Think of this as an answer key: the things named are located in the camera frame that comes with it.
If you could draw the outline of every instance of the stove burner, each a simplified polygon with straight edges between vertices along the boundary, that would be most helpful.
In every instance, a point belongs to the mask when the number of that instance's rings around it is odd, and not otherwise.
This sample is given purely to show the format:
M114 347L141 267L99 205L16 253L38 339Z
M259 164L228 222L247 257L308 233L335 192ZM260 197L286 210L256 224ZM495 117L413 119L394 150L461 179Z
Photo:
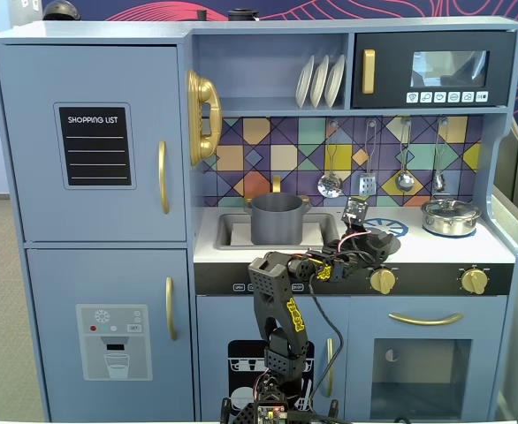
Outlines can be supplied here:
M365 226L367 230L371 231L373 231L373 229L378 229L384 232L390 232L397 238L408 234L408 227L401 221L397 221L395 219L370 218L365 220L363 226Z

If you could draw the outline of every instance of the sink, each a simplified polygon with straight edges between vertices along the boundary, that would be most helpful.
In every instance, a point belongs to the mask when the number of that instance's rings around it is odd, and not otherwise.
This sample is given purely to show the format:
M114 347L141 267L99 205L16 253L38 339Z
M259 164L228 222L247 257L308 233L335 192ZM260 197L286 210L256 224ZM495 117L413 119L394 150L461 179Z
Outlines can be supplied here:
M276 250L292 248L304 250L305 247L322 247L322 242L327 244L332 240L339 239L338 230L331 214L306 214L302 222L305 239L299 246L254 245L251 243L250 238L251 216L248 214L224 214L219 217L214 247L221 250ZM317 243L312 244L312 240L317 240Z

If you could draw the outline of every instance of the floor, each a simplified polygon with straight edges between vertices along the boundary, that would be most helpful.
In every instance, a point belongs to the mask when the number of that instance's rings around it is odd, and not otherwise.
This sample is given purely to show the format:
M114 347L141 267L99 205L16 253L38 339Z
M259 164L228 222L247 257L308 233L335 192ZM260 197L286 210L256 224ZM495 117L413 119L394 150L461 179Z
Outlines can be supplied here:
M0 201L0 420L44 421L10 201Z

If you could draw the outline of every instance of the spatula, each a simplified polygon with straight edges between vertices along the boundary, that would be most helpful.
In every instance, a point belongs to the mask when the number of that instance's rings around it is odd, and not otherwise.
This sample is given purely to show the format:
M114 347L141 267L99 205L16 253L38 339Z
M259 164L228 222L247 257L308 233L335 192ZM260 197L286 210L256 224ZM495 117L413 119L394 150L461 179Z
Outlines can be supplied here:
M373 148L371 152L367 149L367 138L369 129L373 128ZM377 193L377 177L375 172L371 172L371 157L375 153L375 143L377 142L377 122L375 119L368 119L365 125L365 153L367 154L367 172L363 172L359 178L359 195L374 196Z

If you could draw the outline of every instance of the light blue cabinet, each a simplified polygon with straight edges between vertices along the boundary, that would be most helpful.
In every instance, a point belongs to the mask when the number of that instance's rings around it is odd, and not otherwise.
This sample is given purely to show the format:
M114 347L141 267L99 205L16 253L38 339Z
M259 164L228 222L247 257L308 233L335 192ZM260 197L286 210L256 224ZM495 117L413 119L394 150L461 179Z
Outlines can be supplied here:
M178 75L174 47L0 46L26 241L186 240Z
M194 420L185 251L27 258L51 420Z
M346 420L486 421L506 307L505 296L352 297Z
M306 395L312 391L328 363L328 339L332 340L334 352L338 349L339 340L325 323L312 298L295 299L306 324L309 341L314 346L314 360L307 360L299 400L300 405L306 407ZM349 299L327 296L319 299L347 344ZM199 297L197 308L202 420L214 421L219 419L223 398L231 398L235 406L244 406L251 401L255 378L264 370L263 344L258 342L261 337L251 296ZM344 345L333 366L331 386L326 377L315 395L314 408L318 413L327 414L330 402L335 398L339 401L339 416L343 417L346 362L347 346Z

